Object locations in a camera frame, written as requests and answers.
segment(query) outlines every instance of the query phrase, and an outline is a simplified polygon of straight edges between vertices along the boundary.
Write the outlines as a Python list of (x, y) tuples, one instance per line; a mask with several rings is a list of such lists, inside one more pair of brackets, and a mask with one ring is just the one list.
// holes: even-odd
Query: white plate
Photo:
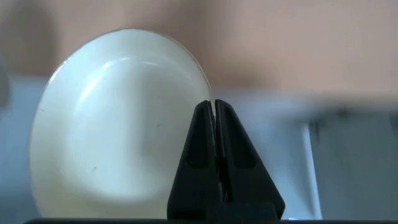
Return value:
[(181, 45), (144, 30), (108, 33), (53, 74), (34, 119), (30, 174), (45, 217), (166, 218), (207, 80)]

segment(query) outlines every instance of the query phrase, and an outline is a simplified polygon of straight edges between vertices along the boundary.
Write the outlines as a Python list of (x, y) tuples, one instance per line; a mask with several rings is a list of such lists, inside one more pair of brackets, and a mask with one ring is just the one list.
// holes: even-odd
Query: white surface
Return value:
[(45, 217), (166, 218), (195, 106), (211, 100), (178, 43), (143, 30), (105, 34), (50, 80), (30, 143)]

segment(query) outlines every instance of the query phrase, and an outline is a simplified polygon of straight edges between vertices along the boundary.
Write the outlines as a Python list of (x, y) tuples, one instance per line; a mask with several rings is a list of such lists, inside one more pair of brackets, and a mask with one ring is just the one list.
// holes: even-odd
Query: beige wall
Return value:
[(130, 27), (181, 42), (216, 87), (398, 99), (395, 0), (2, 0), (0, 54), (13, 72), (50, 76)]

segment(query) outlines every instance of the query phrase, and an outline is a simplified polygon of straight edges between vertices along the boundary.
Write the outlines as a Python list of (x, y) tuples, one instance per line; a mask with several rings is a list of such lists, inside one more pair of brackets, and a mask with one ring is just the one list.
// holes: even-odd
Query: gray surface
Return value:
[(398, 219), (398, 142), (389, 113), (339, 119), (311, 129), (325, 219)]
[(39, 216), (29, 185), (30, 125), (46, 84), (44, 78), (11, 76), (0, 107), (0, 223)]

